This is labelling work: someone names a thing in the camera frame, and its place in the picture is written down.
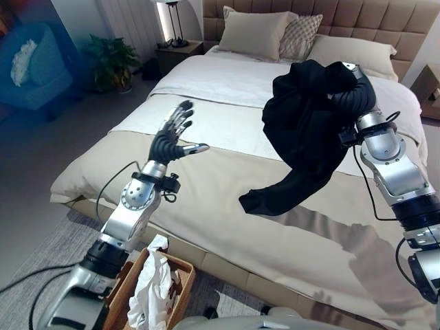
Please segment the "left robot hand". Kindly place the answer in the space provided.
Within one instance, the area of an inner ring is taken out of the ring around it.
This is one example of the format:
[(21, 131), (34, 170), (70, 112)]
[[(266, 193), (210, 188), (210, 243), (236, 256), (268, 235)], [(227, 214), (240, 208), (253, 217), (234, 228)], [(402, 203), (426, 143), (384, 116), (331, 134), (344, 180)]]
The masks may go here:
[(190, 120), (190, 117), (194, 114), (193, 107), (192, 101), (185, 100), (167, 114), (153, 138), (148, 161), (166, 166), (171, 161), (201, 153), (210, 148), (205, 143), (178, 145), (183, 132), (193, 124), (193, 121)]

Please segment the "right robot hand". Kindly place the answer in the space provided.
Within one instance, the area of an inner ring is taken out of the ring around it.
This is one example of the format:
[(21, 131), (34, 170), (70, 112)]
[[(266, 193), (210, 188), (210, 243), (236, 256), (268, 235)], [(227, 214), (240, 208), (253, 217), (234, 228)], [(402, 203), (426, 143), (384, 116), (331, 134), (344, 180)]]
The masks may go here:
[(328, 93), (327, 98), (346, 121), (355, 122), (375, 108), (374, 89), (359, 65), (335, 62), (327, 69), (332, 69), (333, 81), (339, 87), (338, 92)]

